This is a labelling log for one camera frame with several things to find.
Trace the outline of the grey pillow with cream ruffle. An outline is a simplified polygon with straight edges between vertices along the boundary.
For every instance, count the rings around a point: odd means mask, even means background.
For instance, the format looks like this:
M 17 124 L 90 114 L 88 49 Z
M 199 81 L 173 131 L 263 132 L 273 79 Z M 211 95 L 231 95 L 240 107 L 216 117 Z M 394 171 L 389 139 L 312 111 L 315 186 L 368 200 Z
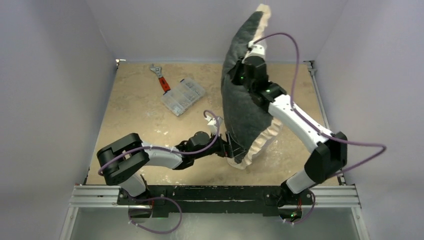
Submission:
M 231 138 L 244 152 L 228 157 L 230 166 L 244 170 L 275 141 L 283 123 L 255 105 L 247 90 L 232 83 L 237 60 L 247 55 L 248 42 L 264 36 L 271 17 L 269 5 L 259 4 L 233 36 L 221 71 L 224 124 Z

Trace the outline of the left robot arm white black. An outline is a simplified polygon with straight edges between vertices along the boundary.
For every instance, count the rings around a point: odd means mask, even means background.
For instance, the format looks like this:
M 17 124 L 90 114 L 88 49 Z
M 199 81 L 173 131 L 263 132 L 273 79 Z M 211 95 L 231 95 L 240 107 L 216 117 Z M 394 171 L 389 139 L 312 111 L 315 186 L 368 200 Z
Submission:
M 143 166 L 184 170 L 191 167 L 195 160 L 206 156 L 233 159 L 246 152 L 228 132 L 225 136 L 223 139 L 218 133 L 198 131 L 188 140 L 166 147 L 152 145 L 142 141 L 137 133 L 130 133 L 97 152 L 98 174 L 104 177 L 108 186 L 120 186 L 132 201 L 142 205 L 148 201 L 149 191 L 138 170 Z

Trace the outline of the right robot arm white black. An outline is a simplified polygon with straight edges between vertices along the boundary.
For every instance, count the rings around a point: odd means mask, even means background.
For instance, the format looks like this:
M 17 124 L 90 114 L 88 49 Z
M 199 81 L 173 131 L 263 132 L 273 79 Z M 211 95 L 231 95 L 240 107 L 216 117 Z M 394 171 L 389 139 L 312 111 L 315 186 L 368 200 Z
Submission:
M 325 182 L 347 164 L 346 135 L 334 134 L 319 125 L 293 102 L 286 90 L 269 81 L 262 57 L 239 59 L 232 82 L 242 85 L 255 105 L 286 125 L 310 152 L 303 169 L 285 180 L 273 196 L 277 206 L 297 203 L 304 191 Z

